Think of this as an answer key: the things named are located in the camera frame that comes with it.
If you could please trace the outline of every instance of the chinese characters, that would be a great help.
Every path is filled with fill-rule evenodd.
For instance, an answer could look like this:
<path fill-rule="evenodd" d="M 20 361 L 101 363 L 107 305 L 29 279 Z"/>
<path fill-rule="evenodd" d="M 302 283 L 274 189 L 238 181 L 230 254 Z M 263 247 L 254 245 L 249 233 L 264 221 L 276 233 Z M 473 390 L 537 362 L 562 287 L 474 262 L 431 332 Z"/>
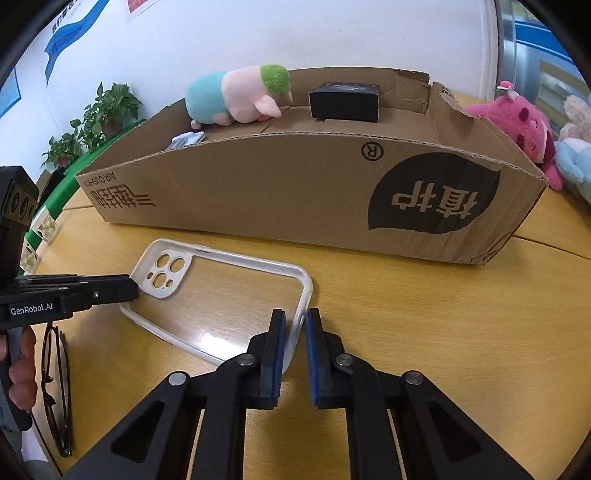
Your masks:
<path fill-rule="evenodd" d="M 424 193 L 422 193 L 423 181 L 417 180 L 413 192 L 410 194 L 396 193 L 392 197 L 392 205 L 399 207 L 401 210 L 419 207 L 420 212 L 424 213 L 434 206 L 431 204 L 431 201 L 437 197 L 433 193 L 434 188 L 434 183 L 427 183 Z M 464 219 L 471 214 L 470 210 L 478 204 L 476 201 L 478 192 L 458 190 L 447 185 L 443 186 L 443 190 L 436 212 L 441 213 L 445 218 L 449 218 L 451 215 L 459 215 L 460 218 Z"/>
<path fill-rule="evenodd" d="M 156 205 L 147 194 L 135 194 L 127 185 L 115 185 L 104 189 L 91 190 L 96 203 L 103 208 L 131 208 Z"/>
<path fill-rule="evenodd" d="M 70 3 L 66 5 L 63 12 L 60 15 L 58 15 L 58 17 L 56 18 L 56 22 L 53 24 L 53 27 L 51 28 L 52 33 L 56 32 L 56 30 L 60 26 L 61 22 L 66 18 L 66 15 L 68 14 L 68 12 L 70 10 L 72 10 L 72 8 L 74 8 L 74 4 L 78 3 L 79 1 L 80 0 L 71 0 Z"/>

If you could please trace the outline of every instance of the table surface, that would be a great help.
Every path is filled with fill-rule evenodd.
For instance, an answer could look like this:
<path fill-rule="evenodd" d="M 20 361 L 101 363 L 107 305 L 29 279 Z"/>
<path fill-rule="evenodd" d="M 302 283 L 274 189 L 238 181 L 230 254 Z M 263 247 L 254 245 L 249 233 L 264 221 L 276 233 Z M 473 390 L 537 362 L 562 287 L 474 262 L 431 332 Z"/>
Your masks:
<path fill-rule="evenodd" d="M 423 371 L 537 480 L 556 479 L 591 428 L 591 325 L 585 321 L 591 222 L 566 196 L 544 193 L 518 231 L 522 238 L 478 267 L 111 225 L 83 195 L 58 219 L 60 232 L 40 250 L 36 273 L 127 273 L 162 237 L 295 263 L 314 280 L 311 305 L 320 309 L 325 329 L 340 335 L 350 353 L 393 374 Z M 75 442 L 73 458 L 58 458 L 64 469 L 168 373 L 213 369 L 142 330 L 116 306 L 94 307 L 59 326 L 72 366 Z M 35 328 L 39 341 L 43 330 Z M 34 412 L 50 439 L 42 402 Z M 279 408 L 248 414 L 244 478 L 348 475 L 344 414 L 313 409 L 300 341 Z"/>

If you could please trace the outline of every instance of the plush toy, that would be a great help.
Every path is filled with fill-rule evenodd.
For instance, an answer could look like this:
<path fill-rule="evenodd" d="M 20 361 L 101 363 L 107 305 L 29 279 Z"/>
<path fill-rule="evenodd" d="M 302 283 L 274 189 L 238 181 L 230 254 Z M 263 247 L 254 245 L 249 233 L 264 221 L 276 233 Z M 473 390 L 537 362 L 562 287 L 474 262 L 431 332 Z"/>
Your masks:
<path fill-rule="evenodd" d="M 556 142 L 556 167 L 591 203 L 591 143 L 580 138 L 565 138 Z"/>
<path fill-rule="evenodd" d="M 580 138 L 591 142 L 591 107 L 582 98 L 569 95 L 564 102 L 564 111 L 570 122 L 562 127 L 558 140 Z"/>
<path fill-rule="evenodd" d="M 504 94 L 486 105 L 472 105 L 466 110 L 472 115 L 489 119 L 523 150 L 525 155 L 544 172 L 550 187 L 560 190 L 563 180 L 554 163 L 554 140 L 550 121 L 534 105 L 513 90 L 510 82 L 497 88 Z"/>
<path fill-rule="evenodd" d="M 191 128 L 202 124 L 225 127 L 233 121 L 279 118 L 277 102 L 291 104 L 290 74 L 280 65 L 247 67 L 230 72 L 213 72 L 195 80 L 185 97 Z"/>

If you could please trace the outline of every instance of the green leaves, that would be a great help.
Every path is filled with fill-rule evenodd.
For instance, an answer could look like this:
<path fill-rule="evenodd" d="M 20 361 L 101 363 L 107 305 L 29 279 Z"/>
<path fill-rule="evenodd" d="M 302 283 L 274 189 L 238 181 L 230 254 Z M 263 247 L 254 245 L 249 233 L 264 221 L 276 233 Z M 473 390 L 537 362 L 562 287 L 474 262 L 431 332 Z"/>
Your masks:
<path fill-rule="evenodd" d="M 75 159 L 82 155 L 82 148 L 80 147 L 80 142 L 78 142 L 76 139 L 75 133 L 63 134 L 59 140 L 51 137 L 49 139 L 49 145 L 49 151 L 43 154 L 43 156 L 47 157 L 45 162 L 43 162 L 43 165 L 51 164 L 58 166 L 60 160 L 67 160 L 69 163 L 72 163 Z"/>
<path fill-rule="evenodd" d="M 102 128 L 100 127 L 100 122 L 95 122 L 95 124 L 92 125 L 90 131 L 93 133 L 93 135 L 96 135 L 97 137 L 99 137 L 100 134 L 102 133 Z"/>
<path fill-rule="evenodd" d="M 74 136 L 94 152 L 106 142 L 102 125 L 116 125 L 123 128 L 129 117 L 137 119 L 142 103 L 129 91 L 129 85 L 114 83 L 109 90 L 101 83 L 96 90 L 95 102 L 86 105 L 82 121 L 72 120 Z"/>

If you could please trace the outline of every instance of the cardboard box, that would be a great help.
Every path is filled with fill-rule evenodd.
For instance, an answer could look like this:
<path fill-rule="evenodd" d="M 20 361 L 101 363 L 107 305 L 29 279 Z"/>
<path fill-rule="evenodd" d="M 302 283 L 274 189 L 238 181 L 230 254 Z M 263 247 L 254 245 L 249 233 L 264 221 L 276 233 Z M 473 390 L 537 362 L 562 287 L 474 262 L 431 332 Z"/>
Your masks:
<path fill-rule="evenodd" d="M 267 122 L 190 128 L 184 100 L 127 133 L 78 176 L 108 222 L 193 229 L 484 264 L 545 188 L 542 172 L 425 73 L 291 72 L 294 104 Z M 378 123 L 311 117 L 326 82 L 380 85 Z"/>

